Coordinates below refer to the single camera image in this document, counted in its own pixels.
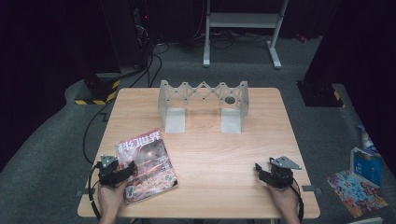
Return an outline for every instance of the metal frame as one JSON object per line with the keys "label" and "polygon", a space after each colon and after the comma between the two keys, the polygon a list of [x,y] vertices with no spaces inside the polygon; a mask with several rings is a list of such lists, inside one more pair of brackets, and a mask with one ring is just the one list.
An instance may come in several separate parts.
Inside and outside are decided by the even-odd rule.
{"label": "metal frame", "polygon": [[283,0],[279,13],[257,14],[257,13],[211,13],[210,0],[207,0],[206,28],[204,47],[204,67],[210,66],[210,27],[245,27],[245,28],[273,28],[274,33],[271,41],[267,41],[267,47],[271,54],[275,69],[282,68],[277,56],[275,44],[279,30],[285,17],[286,7],[289,0]]}
{"label": "metal frame", "polygon": [[166,133],[185,132],[186,108],[172,107],[172,102],[178,98],[184,102],[184,105],[187,105],[193,95],[202,100],[215,95],[219,99],[219,108],[221,108],[221,131],[242,133],[243,118],[248,115],[248,83],[246,81],[242,81],[235,88],[228,87],[224,82],[220,82],[215,88],[205,82],[201,82],[196,88],[190,86],[188,82],[183,82],[179,87],[173,88],[166,80],[162,80],[158,96],[158,112],[163,119]]}

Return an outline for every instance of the circular hole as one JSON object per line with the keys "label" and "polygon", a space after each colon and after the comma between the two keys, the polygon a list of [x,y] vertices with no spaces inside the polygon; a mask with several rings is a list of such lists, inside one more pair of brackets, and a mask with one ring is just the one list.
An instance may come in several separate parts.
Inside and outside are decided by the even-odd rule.
{"label": "circular hole", "polygon": [[227,103],[227,104],[229,104],[229,105],[232,105],[233,103],[235,103],[235,98],[233,98],[232,96],[227,96],[227,97],[224,99],[224,101],[225,101],[225,103]]}

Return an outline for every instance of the white stand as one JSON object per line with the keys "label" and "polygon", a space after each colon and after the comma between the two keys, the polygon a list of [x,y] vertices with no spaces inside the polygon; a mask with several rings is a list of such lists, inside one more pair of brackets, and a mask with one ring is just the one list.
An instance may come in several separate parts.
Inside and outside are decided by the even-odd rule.
{"label": "white stand", "polygon": [[272,28],[274,29],[271,41],[267,41],[267,47],[275,69],[282,67],[275,50],[275,43],[279,35],[279,30],[285,16],[286,7],[289,0],[283,0],[279,13],[211,13],[210,0],[207,0],[205,47],[204,47],[204,67],[210,66],[210,27],[242,27],[242,28]]}

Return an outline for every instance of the magazine cover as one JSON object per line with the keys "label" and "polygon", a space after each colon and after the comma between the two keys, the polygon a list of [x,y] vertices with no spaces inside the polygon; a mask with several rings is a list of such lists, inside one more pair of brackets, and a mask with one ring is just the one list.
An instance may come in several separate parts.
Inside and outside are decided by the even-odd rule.
{"label": "magazine cover", "polygon": [[327,181],[353,217],[374,212],[388,203],[378,195],[377,189],[343,171],[327,177]]}
{"label": "magazine cover", "polygon": [[126,205],[167,191],[177,185],[159,129],[125,139],[116,145],[120,169],[134,161],[134,174],[128,179]]}

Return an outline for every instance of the yellow and black hazard tape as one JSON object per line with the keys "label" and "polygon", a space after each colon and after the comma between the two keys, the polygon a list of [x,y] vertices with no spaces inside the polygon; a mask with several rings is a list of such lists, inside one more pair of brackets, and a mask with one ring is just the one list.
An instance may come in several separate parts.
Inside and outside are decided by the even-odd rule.
{"label": "yellow and black hazard tape", "polygon": [[102,98],[102,99],[75,99],[75,103],[77,105],[106,105],[111,103],[115,96],[116,96],[116,92],[117,92],[117,87],[120,85],[120,81],[117,80],[116,82],[113,83],[113,86],[111,88],[110,93],[108,94],[108,96],[106,98]]}
{"label": "yellow and black hazard tape", "polygon": [[343,103],[343,101],[341,100],[341,96],[337,91],[334,91],[334,96],[335,96],[335,100],[337,101],[337,103],[340,105],[340,107],[346,107],[346,105]]}

